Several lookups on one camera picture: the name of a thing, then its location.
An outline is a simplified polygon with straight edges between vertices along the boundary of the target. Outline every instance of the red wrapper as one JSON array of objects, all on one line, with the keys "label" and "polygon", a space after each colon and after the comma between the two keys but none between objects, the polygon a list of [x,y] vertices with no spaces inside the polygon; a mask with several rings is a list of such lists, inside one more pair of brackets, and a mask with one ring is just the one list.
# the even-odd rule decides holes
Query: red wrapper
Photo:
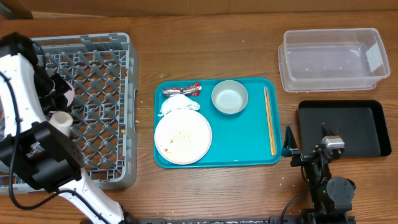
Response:
[{"label": "red wrapper", "polygon": [[193,85],[190,85],[186,88],[167,88],[163,89],[162,93],[165,96],[173,96],[177,94],[184,94],[184,95],[190,95],[190,96],[199,96],[201,90],[201,85],[200,83],[195,83]]}]

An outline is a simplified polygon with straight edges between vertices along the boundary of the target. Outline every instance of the wooden table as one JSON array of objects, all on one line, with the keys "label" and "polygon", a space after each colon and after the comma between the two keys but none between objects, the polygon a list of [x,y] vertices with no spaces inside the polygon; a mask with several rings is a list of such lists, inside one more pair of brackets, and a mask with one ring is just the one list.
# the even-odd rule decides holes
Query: wooden table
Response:
[{"label": "wooden table", "polygon": [[[279,77],[277,49],[287,30],[374,27],[383,39],[391,76],[374,90],[286,93]],[[137,218],[262,218],[278,215],[307,188],[290,158],[274,166],[215,169],[159,167],[153,157],[154,90],[167,80],[266,77],[276,88],[281,129],[290,124],[298,139],[296,109],[302,100],[378,100],[384,107],[391,144],[398,145],[398,12],[328,12],[205,17],[84,18],[4,21],[0,35],[18,31],[29,37],[126,32],[139,52],[137,181],[126,190],[106,193]],[[341,159],[334,176],[356,183],[353,211],[358,223],[397,223],[398,155]],[[18,195],[32,205],[45,193]],[[310,197],[287,214],[310,207]],[[16,209],[1,197],[1,223],[78,223],[73,205],[56,198],[34,211]]]}]

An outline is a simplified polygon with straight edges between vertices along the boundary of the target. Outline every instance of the crate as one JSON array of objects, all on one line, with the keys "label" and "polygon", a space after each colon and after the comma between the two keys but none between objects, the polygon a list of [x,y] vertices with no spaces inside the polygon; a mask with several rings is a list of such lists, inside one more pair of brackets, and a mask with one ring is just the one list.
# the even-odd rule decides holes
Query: crate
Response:
[{"label": "crate", "polygon": [[[128,188],[136,181],[134,122],[138,54],[125,33],[33,38],[44,51],[49,75],[59,73],[75,88],[71,138],[85,169],[101,189]],[[43,55],[38,55],[39,63]],[[0,175],[0,184],[8,176]],[[15,193],[34,191],[16,177]],[[0,194],[7,192],[0,186]]]}]

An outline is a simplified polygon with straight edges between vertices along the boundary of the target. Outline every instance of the black rectangular tray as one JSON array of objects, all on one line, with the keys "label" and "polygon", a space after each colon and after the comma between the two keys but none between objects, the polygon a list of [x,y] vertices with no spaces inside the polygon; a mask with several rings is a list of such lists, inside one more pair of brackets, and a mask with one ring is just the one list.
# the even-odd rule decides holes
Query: black rectangular tray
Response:
[{"label": "black rectangular tray", "polygon": [[388,156],[392,152],[383,108],[378,101],[306,100],[299,104],[297,116],[304,151],[312,151],[320,143],[320,125],[325,122],[346,143],[345,157]]}]

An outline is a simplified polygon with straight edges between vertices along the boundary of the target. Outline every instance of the blue tray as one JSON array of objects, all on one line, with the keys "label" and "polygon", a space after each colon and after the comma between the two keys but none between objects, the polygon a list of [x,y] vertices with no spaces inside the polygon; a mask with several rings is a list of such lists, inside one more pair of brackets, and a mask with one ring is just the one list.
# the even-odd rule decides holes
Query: blue tray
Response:
[{"label": "blue tray", "polygon": [[[210,123],[213,140],[207,154],[199,161],[189,165],[176,165],[166,161],[157,151],[154,144],[155,161],[164,168],[192,168],[192,167],[232,167],[275,164],[280,159],[282,150],[282,136],[278,117],[275,88],[265,78],[237,78],[248,91],[249,101],[242,112],[234,115],[220,113],[211,102],[211,92],[214,87],[224,80],[184,80],[169,81],[160,84],[155,91],[155,121],[162,119],[158,116],[162,103],[167,99],[162,94],[163,88],[187,87],[200,82],[202,86],[200,96],[190,98],[200,104],[201,113]],[[269,132],[264,96],[264,87],[268,87],[271,101],[272,123],[274,125],[276,156],[271,155]]]}]

